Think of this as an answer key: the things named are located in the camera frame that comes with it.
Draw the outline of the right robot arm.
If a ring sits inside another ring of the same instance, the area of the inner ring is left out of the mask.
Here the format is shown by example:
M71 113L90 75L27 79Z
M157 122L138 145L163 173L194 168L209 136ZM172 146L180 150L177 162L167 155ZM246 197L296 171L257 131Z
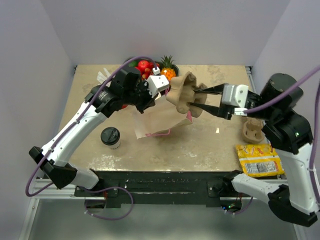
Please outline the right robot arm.
M194 90L197 94L221 95L219 106L192 102L193 107L229 120L233 115L264 121L262 132L277 152L286 184L267 183L234 170L214 189L233 197L242 193L268 205L280 220L303 227L314 224L320 210L316 195L319 183L312 172L315 135L309 121L294 111L303 96L298 82L285 73L273 74L260 94L247 85L223 83Z

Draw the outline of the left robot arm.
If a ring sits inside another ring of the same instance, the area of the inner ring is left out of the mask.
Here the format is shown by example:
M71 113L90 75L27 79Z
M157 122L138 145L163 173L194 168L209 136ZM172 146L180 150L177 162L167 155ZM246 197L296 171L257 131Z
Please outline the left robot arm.
M98 125L124 105L135 106L143 113L168 87L169 82L162 75L143 80L136 68L122 66L103 84L91 89L76 114L50 142L32 147L29 155L58 189L73 184L99 196L104 184L93 170L72 166L72 154Z

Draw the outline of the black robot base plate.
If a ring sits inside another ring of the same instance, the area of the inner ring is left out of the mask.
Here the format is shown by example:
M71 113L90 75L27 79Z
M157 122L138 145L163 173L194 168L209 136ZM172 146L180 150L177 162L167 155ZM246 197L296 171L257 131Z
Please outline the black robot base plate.
M137 205L203 205L208 208L222 207L237 212L245 206L246 197L223 182L228 172L215 171L98 171L101 182L92 190L93 194L106 199L107 208L119 208L122 204ZM195 194L131 194L130 190L195 190ZM213 188L209 196L205 187ZM119 190L118 196L108 196L112 188Z

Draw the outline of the paper bag pink handles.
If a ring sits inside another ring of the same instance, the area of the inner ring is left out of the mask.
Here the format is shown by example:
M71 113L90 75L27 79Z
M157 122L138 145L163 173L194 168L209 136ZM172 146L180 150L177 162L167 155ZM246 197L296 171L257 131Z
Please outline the paper bag pink handles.
M181 114L163 95L155 100L155 106L144 113L134 112L134 132L137 139L166 136L171 129L193 123L190 112Z

